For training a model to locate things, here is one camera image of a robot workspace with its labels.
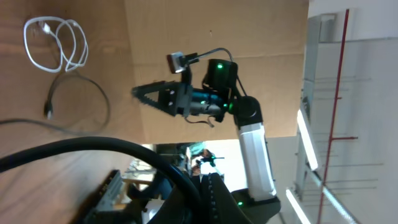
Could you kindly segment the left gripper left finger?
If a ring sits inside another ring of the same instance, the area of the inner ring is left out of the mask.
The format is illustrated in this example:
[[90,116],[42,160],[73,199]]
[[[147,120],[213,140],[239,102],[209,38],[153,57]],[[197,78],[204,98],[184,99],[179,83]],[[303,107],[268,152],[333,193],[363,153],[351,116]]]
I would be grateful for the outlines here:
[[148,224],[198,224],[199,203],[194,200],[195,194],[185,195],[175,186],[159,211],[149,220]]

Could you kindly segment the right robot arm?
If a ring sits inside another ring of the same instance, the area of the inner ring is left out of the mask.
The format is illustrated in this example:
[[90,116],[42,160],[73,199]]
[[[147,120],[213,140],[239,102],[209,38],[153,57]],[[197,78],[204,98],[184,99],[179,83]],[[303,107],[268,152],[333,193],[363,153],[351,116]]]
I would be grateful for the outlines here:
[[238,65],[211,59],[202,88],[192,87],[190,62],[183,59],[180,82],[155,82],[137,86],[132,95],[141,103],[171,116],[184,118],[201,114],[222,122],[226,113],[233,115],[244,162],[247,187],[230,192],[218,174],[201,180],[210,223],[267,223],[281,208],[272,176],[265,139],[265,127],[259,102],[241,95],[237,88]]

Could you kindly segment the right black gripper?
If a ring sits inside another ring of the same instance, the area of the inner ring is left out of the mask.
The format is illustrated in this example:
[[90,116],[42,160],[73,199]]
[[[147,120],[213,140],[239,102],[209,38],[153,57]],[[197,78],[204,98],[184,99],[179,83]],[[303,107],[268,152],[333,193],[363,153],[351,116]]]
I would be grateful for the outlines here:
[[[159,92],[156,100],[147,96],[153,92]],[[131,93],[142,104],[171,116],[180,114],[187,118],[204,114],[215,118],[224,117],[224,98],[214,91],[194,88],[190,67],[181,73],[179,82],[161,81],[135,86]]]

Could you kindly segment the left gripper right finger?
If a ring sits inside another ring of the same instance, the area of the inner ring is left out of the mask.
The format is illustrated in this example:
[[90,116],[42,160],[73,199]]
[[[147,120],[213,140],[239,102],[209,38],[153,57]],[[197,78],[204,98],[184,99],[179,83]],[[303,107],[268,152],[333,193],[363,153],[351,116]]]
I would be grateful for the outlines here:
[[201,219],[207,224],[252,224],[217,173],[204,175],[200,181],[203,201]]

